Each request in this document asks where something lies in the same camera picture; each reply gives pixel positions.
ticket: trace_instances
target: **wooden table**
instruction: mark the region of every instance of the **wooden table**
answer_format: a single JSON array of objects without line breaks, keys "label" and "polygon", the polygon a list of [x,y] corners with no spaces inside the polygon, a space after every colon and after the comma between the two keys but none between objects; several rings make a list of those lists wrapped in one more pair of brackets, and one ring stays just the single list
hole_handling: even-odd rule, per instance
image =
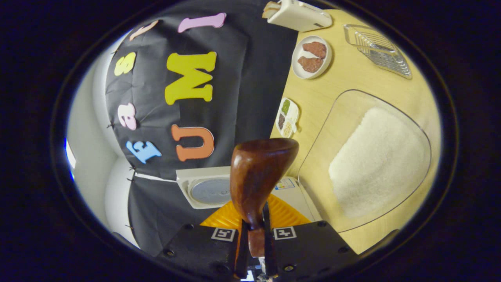
[{"label": "wooden table", "polygon": [[[344,24],[365,26],[367,24],[341,10],[326,11],[332,16],[333,25],[326,29],[299,32],[297,42],[310,35],[324,38],[333,50],[331,65],[325,73],[311,80],[298,78],[290,69],[283,93],[283,97],[294,101],[301,112],[297,123],[298,131],[292,136],[299,142],[300,150],[287,175],[298,176],[301,165],[328,117],[334,101],[341,93],[350,89],[370,93],[406,113],[423,129],[431,144],[432,157],[428,175],[405,202],[368,224],[340,232],[352,249],[361,253],[392,230],[402,228],[424,200],[434,180],[440,156],[440,119],[433,94],[426,80],[405,54],[412,71],[411,80],[379,68],[356,47],[346,42]],[[327,130],[351,130],[353,132],[354,127],[348,122],[346,128],[328,128]],[[271,137],[281,137],[275,126]],[[302,167],[301,175],[308,175],[317,169],[318,167],[315,166]],[[333,222],[336,216],[339,216],[336,212],[339,209],[332,208],[322,201],[326,195],[333,193],[330,182],[319,180],[308,184],[307,191],[322,218],[335,226]]]}]

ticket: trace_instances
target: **black fabric backdrop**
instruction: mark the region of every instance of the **black fabric backdrop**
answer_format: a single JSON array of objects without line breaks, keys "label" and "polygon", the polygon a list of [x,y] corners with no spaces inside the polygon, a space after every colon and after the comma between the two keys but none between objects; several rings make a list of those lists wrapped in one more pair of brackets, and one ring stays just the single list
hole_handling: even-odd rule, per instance
[{"label": "black fabric backdrop", "polygon": [[[175,179],[176,169],[228,166],[237,143],[269,138],[290,67],[297,32],[270,25],[261,18],[267,1],[190,0],[181,2],[140,23],[140,27],[160,20],[133,41],[128,37],[116,51],[108,69],[106,103],[114,133],[123,153],[136,171],[164,179]],[[199,27],[177,32],[185,18],[227,14],[221,28]],[[167,58],[180,55],[217,52],[212,101],[177,100],[167,105],[164,90],[181,77],[167,70]],[[116,62],[136,52],[134,68],[114,75]],[[136,130],[120,125],[117,108],[133,103]],[[199,137],[185,137],[176,142],[171,134],[179,127],[201,126],[214,136],[214,152],[205,159],[182,162],[176,145],[199,147]],[[152,142],[162,153],[141,163],[126,147],[127,141]]]}]

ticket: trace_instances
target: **metal grater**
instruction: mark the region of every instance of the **metal grater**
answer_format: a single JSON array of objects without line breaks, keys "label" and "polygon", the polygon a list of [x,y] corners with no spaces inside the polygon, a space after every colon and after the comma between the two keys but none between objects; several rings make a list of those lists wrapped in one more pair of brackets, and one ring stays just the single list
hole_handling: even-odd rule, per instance
[{"label": "metal grater", "polygon": [[412,78],[407,61],[397,47],[370,27],[344,25],[346,41],[356,46],[374,64],[407,79]]}]

